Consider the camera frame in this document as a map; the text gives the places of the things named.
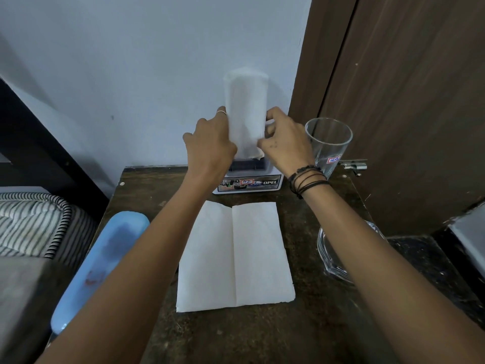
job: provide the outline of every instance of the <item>metal latch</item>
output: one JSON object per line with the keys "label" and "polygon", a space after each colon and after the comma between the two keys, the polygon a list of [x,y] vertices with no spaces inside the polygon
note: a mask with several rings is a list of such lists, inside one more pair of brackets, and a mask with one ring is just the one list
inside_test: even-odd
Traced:
{"label": "metal latch", "polygon": [[345,170],[352,170],[355,176],[360,177],[362,174],[359,171],[367,170],[367,160],[345,160],[339,161]]}

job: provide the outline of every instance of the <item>white paper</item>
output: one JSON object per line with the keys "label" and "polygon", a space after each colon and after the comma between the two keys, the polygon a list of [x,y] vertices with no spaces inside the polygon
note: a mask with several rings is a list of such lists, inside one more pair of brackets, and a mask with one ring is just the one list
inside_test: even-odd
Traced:
{"label": "white paper", "polygon": [[205,202],[180,260],[177,312],[294,299],[276,203]]}
{"label": "white paper", "polygon": [[258,139],[264,138],[268,76],[240,68],[224,76],[229,139],[238,147],[235,159],[261,158]]}

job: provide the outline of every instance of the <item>tall empty glass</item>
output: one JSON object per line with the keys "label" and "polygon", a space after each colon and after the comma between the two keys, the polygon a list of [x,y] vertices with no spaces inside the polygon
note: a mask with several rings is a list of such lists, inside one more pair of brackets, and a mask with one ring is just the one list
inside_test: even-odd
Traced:
{"label": "tall empty glass", "polygon": [[315,165],[329,178],[352,140],[352,130],[343,122],[317,117],[305,125],[311,143]]}

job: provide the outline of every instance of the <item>glass ashtray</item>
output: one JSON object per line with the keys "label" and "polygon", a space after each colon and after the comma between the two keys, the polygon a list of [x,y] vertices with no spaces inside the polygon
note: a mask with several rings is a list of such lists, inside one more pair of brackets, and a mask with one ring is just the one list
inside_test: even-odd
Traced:
{"label": "glass ashtray", "polygon": [[[385,239],[384,235],[379,231],[377,226],[375,226],[372,222],[369,222],[369,221],[367,221],[367,224],[375,232],[377,232],[381,236],[381,238]],[[349,274],[347,273],[345,267],[343,266],[342,262],[340,261],[340,258],[337,256],[335,250],[332,248],[330,241],[325,236],[325,232],[321,228],[320,228],[320,231],[318,232],[317,249],[318,249],[320,258],[322,258],[322,261],[324,261],[325,275],[335,277],[343,281],[346,281],[348,283],[354,284]]]}

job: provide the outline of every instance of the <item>wooden table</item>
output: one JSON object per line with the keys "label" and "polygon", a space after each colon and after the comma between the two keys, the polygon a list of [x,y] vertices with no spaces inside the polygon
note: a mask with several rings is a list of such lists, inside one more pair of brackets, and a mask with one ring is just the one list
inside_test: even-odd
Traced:
{"label": "wooden table", "polygon": [[[120,211],[141,212],[152,220],[178,189],[186,170],[126,168],[99,230]],[[357,213],[371,220],[341,166],[330,183]],[[296,299],[290,303],[176,313],[175,275],[143,363],[397,362],[356,289],[324,275],[316,245],[320,226],[306,203],[289,190],[287,182],[276,192],[211,195],[209,200],[230,207],[276,202]]]}

